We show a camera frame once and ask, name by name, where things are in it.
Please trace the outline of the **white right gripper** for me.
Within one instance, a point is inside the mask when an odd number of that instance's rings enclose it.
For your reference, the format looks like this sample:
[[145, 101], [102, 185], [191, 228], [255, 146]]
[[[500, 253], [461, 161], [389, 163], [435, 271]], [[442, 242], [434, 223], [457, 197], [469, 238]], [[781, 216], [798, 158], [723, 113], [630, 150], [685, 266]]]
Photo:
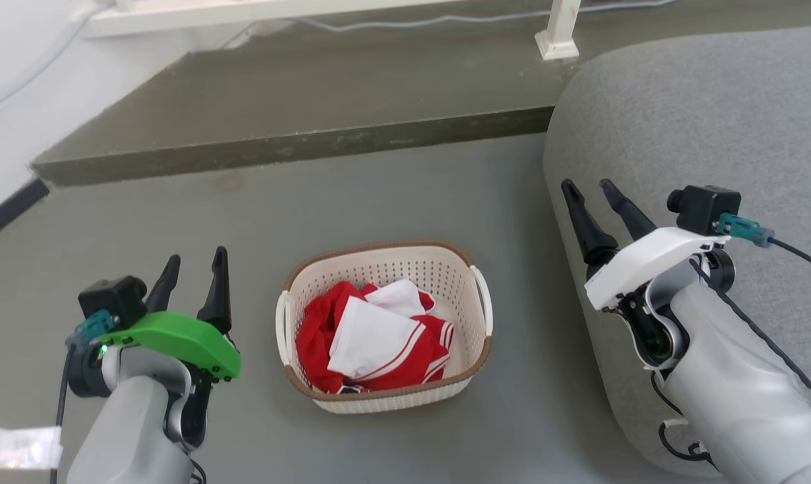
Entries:
[[731, 240], [727, 234], [701, 235], [678, 227], [658, 229], [611, 179], [601, 179], [599, 186], [610, 208], [636, 241], [617, 253], [617, 240], [596, 223], [577, 185], [571, 179], [562, 181], [561, 190], [584, 264], [603, 266], [584, 285], [587, 300], [594, 309], [614, 309], [627, 294], [673, 266]]

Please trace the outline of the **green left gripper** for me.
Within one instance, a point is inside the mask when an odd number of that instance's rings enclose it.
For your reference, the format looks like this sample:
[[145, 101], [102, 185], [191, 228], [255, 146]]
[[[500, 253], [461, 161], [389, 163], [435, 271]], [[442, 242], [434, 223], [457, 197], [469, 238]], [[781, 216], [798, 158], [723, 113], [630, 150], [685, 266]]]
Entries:
[[212, 260], [208, 297], [196, 318], [166, 311], [177, 285], [181, 258], [173, 254], [151, 288], [145, 306], [148, 314], [129, 329], [100, 337], [106, 349], [102, 374], [111, 391], [118, 386], [119, 350], [142, 347], [171, 356], [184, 364], [208, 371], [215, 382], [237, 379], [242, 356], [229, 338], [232, 328], [228, 251], [218, 246]]

